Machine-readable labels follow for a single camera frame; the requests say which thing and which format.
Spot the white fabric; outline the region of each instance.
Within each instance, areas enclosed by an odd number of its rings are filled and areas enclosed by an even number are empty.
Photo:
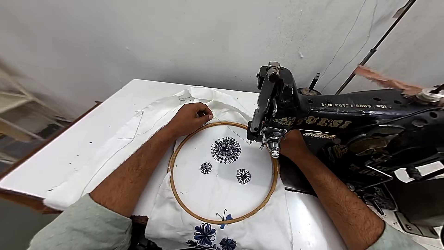
[[[155,132],[168,123],[183,104],[195,102],[208,105],[214,114],[211,123],[232,121],[246,125],[251,119],[247,115],[248,111],[232,96],[204,87],[191,87],[174,96],[159,99],[144,108],[142,112],[137,112],[80,171],[49,191],[44,203],[52,208],[66,209],[80,197],[91,192]],[[161,177],[158,180],[163,180],[161,186],[159,186],[160,181],[153,180],[152,176],[135,212],[137,215],[149,217],[146,236],[163,246],[165,250],[187,248],[184,243],[193,240],[195,227],[202,223],[185,212],[175,200],[167,174],[169,158],[170,153],[167,153],[154,173]],[[268,203],[255,215],[241,222],[228,224],[223,230],[219,225],[212,225],[212,228],[217,231],[214,239],[216,249],[221,248],[219,243],[224,237],[236,240],[236,249],[292,249],[289,215],[284,186],[280,178]]]
[[[200,86],[191,87],[171,97],[154,101],[142,112],[137,112],[115,136],[105,142],[80,171],[77,171],[52,191],[48,191],[44,204],[55,209],[65,210],[84,194],[91,192],[155,132],[167,124],[182,105],[195,102],[203,102],[209,106],[216,117],[210,122],[218,122],[220,119],[221,121],[245,123],[250,119],[246,115],[248,111],[234,97]],[[164,176],[167,173],[166,165],[169,157],[168,153],[164,156],[154,175]],[[149,215],[151,211],[154,194],[158,192],[160,184],[153,185],[154,181],[151,180],[139,200],[135,213],[137,215]]]
[[[246,124],[247,120],[238,123]],[[232,163],[219,162],[210,150],[215,140],[226,137],[236,140],[241,148],[239,158]],[[174,162],[173,177],[177,195],[189,210],[203,218],[221,221],[216,213],[224,218],[228,214],[238,218],[264,200],[273,180],[270,154],[266,149],[260,151],[260,144],[249,145],[245,140],[245,129],[218,125],[198,132],[183,145]],[[199,171],[204,162],[212,166],[206,174]],[[247,169],[251,173],[247,184],[237,181],[236,169]],[[222,242],[224,238],[225,242],[235,240],[235,249],[293,248],[285,188],[279,176],[275,191],[262,209],[249,218],[222,227],[206,224],[186,212],[173,194],[170,175],[168,173],[163,180],[145,231],[145,236],[161,248],[185,249],[197,244],[205,249],[218,250],[226,246]],[[208,235],[206,244],[204,241],[199,244],[194,238],[201,225],[215,230]]]
[[[164,250],[185,249],[193,239],[194,228],[202,221],[189,215],[177,203],[170,185],[170,173],[160,187],[154,209],[148,220],[145,237]],[[236,241],[236,249],[249,250],[292,250],[293,236],[285,199],[285,188],[278,177],[276,189],[268,203],[253,216],[240,222],[227,224],[216,229],[212,244],[220,248],[220,241],[228,237]]]

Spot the hand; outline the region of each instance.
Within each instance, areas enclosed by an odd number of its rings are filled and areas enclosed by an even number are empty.
[[[168,129],[175,138],[179,138],[193,133],[211,119],[213,113],[207,105],[201,102],[188,103],[179,109],[165,129]]]
[[[307,148],[307,144],[305,144],[301,132],[294,129],[285,134],[285,140],[281,141],[281,154],[292,159],[311,154],[311,152]]]

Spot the wooden frame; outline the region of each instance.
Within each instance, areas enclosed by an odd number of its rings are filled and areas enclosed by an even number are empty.
[[[196,130],[194,133],[188,135],[177,147],[176,151],[171,155],[170,161],[168,163],[168,171],[171,171],[171,175],[170,175],[170,183],[171,183],[171,189],[173,191],[174,197],[176,197],[177,202],[179,203],[179,205],[191,216],[193,216],[194,218],[203,221],[203,222],[207,222],[210,224],[216,224],[216,225],[221,225],[221,224],[231,224],[231,223],[235,223],[235,222],[239,222],[242,221],[252,215],[254,215],[255,213],[257,213],[261,208],[263,208],[265,206],[265,204],[267,204],[267,202],[269,201],[271,195],[273,194],[274,190],[276,189],[276,183],[278,181],[278,171],[279,171],[279,161],[276,158],[272,158],[271,155],[271,162],[273,164],[273,182],[271,183],[271,187],[270,187],[270,191],[268,192],[267,196],[265,197],[264,201],[262,201],[261,204],[259,204],[258,207],[256,207],[254,210],[252,210],[251,212],[242,215],[238,218],[234,218],[231,220],[223,220],[223,221],[215,221],[215,220],[210,220],[210,219],[206,219],[203,217],[198,216],[197,214],[193,213],[191,210],[189,210],[185,204],[182,202],[182,200],[180,199],[179,195],[177,194],[176,191],[176,187],[174,185],[174,178],[173,178],[173,172],[174,172],[174,162],[176,160],[177,154],[179,153],[180,149],[183,147],[183,145],[186,143],[187,140],[189,140],[191,137],[193,137],[193,135],[195,135],[196,133],[198,133],[199,131],[202,131],[204,129],[213,127],[213,126],[218,126],[218,125],[230,125],[230,126],[236,126],[239,128],[243,128],[243,129],[247,129],[247,126],[239,124],[239,123],[234,123],[234,122],[228,122],[228,121],[223,121],[223,122],[215,122],[215,123],[211,123],[205,126],[200,127],[198,130]]]

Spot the hairy forearm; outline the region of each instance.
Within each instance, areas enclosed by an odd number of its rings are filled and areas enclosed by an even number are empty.
[[[175,137],[168,129],[159,130],[100,183],[90,193],[91,198],[130,217],[151,174],[174,141]]]
[[[384,231],[384,222],[310,152],[294,154],[349,249],[366,249]]]

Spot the black mandala embroidery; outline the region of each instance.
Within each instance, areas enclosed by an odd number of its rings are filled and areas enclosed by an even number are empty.
[[[242,185],[247,184],[251,180],[251,174],[246,169],[238,169],[236,172],[236,178]]]
[[[207,174],[213,170],[213,167],[209,162],[204,162],[202,165],[200,165],[200,172],[202,174]]]
[[[241,156],[241,146],[231,137],[221,138],[211,146],[211,154],[220,163],[233,163]]]

